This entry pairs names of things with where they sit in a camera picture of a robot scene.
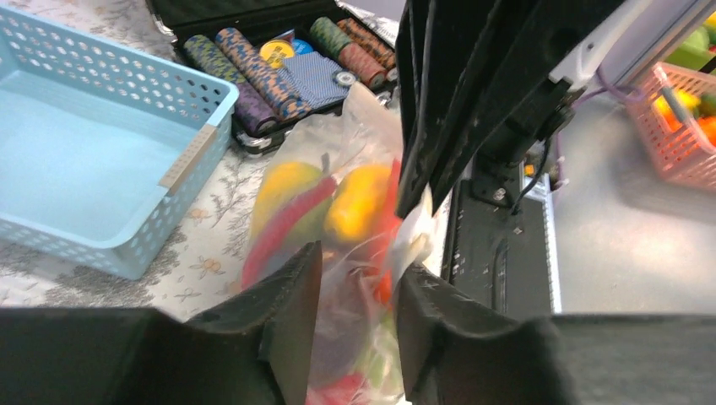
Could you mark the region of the orange carrot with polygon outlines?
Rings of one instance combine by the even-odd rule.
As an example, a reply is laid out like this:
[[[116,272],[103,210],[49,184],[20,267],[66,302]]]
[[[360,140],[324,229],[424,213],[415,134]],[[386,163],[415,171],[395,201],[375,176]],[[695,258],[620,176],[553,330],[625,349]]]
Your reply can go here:
[[[372,289],[373,298],[386,306],[389,306],[393,294],[392,270],[387,259],[388,248],[402,222],[394,213],[398,199],[400,170],[401,163],[394,159],[388,178],[386,196],[374,226],[377,238],[370,244],[371,266],[364,272]]]

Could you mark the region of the red chili pepper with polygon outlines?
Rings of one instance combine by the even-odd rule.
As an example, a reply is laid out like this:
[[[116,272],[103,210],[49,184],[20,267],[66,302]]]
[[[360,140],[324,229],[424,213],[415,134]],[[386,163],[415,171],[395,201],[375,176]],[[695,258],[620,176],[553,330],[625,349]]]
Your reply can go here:
[[[242,269],[240,285],[244,289],[258,281],[259,273],[273,250],[281,246],[293,227],[337,188],[332,176],[323,177],[313,188],[299,193],[284,205],[265,225],[255,240]]]

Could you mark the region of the clear dotted zip bag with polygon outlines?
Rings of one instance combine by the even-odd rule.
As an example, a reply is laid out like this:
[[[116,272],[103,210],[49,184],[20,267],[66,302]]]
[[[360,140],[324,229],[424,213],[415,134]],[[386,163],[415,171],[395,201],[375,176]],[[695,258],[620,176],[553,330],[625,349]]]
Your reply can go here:
[[[371,164],[391,168],[394,159],[401,163],[402,153],[399,116],[387,109],[365,85],[358,83],[349,88],[339,114],[313,114],[298,121],[266,170],[286,161],[317,166],[323,177],[332,176],[337,182],[329,198],[331,206],[341,181],[353,169]],[[300,242],[297,246],[284,246],[283,242],[265,262],[258,281],[244,288],[249,289],[275,273],[305,245],[321,244],[317,317],[306,399],[302,404],[404,402],[393,294],[404,270],[410,264],[425,261],[434,249],[437,220],[431,193],[424,191],[417,209],[401,219],[388,248],[393,289],[389,306],[373,298],[364,275],[371,266],[369,249],[377,238],[374,230],[377,217],[372,234],[357,244],[336,242],[326,234],[324,227],[319,240]]]

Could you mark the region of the light blue plastic basket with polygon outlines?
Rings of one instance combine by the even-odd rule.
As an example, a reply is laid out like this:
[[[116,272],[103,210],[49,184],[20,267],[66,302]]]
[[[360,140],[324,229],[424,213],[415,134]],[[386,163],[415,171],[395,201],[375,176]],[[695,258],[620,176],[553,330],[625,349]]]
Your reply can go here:
[[[140,278],[223,157],[238,95],[2,7],[2,238]]]

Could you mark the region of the green yellow mango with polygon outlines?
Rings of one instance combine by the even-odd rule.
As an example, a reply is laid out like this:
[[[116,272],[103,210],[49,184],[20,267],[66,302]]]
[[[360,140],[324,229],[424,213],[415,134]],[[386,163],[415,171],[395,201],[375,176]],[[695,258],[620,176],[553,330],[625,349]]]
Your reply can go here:
[[[263,176],[251,217],[250,240],[254,242],[277,210],[296,195],[312,188],[323,177],[315,165],[300,161],[286,161],[269,167]],[[301,218],[286,236],[284,246],[319,240],[323,236],[323,221],[330,206],[327,199]]]

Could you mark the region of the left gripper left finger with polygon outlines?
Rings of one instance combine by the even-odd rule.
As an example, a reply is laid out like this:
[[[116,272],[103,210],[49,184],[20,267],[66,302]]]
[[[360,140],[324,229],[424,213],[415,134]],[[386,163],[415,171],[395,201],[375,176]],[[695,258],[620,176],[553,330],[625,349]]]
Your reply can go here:
[[[154,308],[4,308],[4,404],[302,404],[323,252],[301,248],[179,322]]]

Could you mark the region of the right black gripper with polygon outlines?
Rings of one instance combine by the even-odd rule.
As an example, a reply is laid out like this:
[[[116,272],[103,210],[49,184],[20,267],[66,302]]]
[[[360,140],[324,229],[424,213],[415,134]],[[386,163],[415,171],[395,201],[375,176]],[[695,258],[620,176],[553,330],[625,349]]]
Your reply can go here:
[[[396,214],[440,204],[473,159],[473,198],[510,214],[518,169],[574,117],[585,88],[551,71],[617,1],[407,1],[395,42],[404,138]]]

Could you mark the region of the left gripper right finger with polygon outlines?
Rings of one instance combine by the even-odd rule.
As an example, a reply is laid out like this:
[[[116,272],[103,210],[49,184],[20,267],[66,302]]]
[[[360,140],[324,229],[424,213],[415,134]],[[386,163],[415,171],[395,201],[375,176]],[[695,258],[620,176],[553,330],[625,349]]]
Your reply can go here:
[[[712,404],[715,320],[568,315],[515,321],[424,267],[398,279],[404,391],[414,404]]]

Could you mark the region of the yellow bell pepper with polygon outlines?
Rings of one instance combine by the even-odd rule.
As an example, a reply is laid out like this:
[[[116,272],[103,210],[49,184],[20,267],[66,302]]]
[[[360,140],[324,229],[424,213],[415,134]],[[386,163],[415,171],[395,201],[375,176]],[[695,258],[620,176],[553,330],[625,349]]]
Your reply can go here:
[[[372,234],[382,208],[391,168],[388,165],[362,165],[341,181],[324,220],[324,230],[336,242],[353,245]]]

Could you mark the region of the black poker chip case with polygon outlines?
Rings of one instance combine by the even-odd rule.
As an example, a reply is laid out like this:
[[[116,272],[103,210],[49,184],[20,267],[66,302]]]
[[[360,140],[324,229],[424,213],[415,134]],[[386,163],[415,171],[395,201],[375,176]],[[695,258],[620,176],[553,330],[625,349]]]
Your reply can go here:
[[[150,1],[179,60],[240,91],[235,139],[250,155],[276,150],[303,117],[340,112],[349,88],[396,92],[393,37],[338,1]]]

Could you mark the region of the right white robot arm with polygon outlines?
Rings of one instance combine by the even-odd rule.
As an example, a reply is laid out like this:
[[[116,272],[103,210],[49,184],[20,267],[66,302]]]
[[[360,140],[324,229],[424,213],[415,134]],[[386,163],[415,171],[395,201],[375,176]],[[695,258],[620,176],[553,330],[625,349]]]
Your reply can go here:
[[[396,40],[406,148],[396,213],[443,202],[468,165],[518,165],[573,115],[645,1],[408,1]]]

